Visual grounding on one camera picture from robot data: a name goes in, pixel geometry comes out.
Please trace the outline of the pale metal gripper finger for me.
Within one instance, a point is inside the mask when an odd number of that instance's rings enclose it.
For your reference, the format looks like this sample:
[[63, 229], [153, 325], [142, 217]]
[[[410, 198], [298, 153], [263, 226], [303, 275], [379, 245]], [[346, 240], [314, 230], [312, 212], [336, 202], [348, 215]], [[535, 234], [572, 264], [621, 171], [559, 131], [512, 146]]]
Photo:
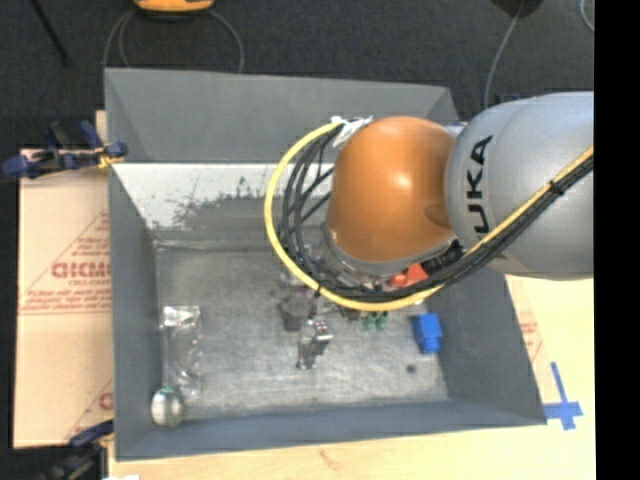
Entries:
[[310, 370], [315, 367], [316, 361], [316, 329], [313, 319], [308, 319], [303, 324], [298, 338], [297, 367], [301, 370]]
[[328, 324], [324, 320], [318, 320], [314, 323], [314, 354], [323, 355], [331, 341], [333, 333]]

